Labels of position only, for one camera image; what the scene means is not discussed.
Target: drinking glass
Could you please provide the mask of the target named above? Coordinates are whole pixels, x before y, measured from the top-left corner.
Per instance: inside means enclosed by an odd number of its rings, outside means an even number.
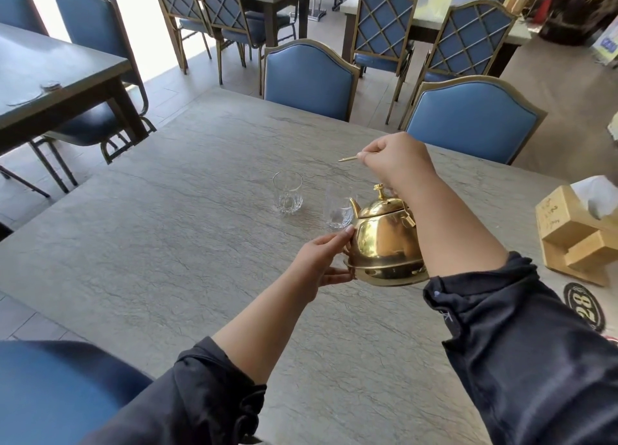
[[[273,177],[275,191],[275,206],[280,213],[291,214],[300,209],[303,197],[300,188],[303,185],[303,177],[290,170],[277,172]]]
[[[324,220],[333,229],[344,229],[354,217],[350,198],[356,199],[352,187],[346,185],[328,185],[324,201]]]

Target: tissue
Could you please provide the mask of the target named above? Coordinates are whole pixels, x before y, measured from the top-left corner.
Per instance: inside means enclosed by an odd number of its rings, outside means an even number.
[[[610,215],[618,207],[618,188],[606,176],[586,178],[571,188],[595,219]]]

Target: teapot spout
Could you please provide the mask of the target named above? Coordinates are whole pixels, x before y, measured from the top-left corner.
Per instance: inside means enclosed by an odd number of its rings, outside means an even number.
[[[351,204],[351,210],[354,212],[354,218],[358,219],[359,218],[359,213],[360,213],[360,206],[359,206],[359,204],[356,202],[356,199],[354,199],[354,198],[350,198],[350,204]]]

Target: sleeve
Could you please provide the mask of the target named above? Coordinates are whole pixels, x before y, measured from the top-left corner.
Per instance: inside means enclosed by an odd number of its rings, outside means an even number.
[[[434,277],[450,363],[494,444],[618,444],[618,349],[511,253],[485,273]]]
[[[81,445],[237,445],[258,428],[265,392],[205,338]]]

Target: golden kettle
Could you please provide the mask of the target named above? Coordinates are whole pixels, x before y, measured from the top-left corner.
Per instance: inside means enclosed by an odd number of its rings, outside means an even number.
[[[345,249],[347,266],[356,278],[371,285],[399,286],[429,278],[418,245],[417,225],[402,199],[374,188],[378,199],[360,208],[350,198],[356,232]]]

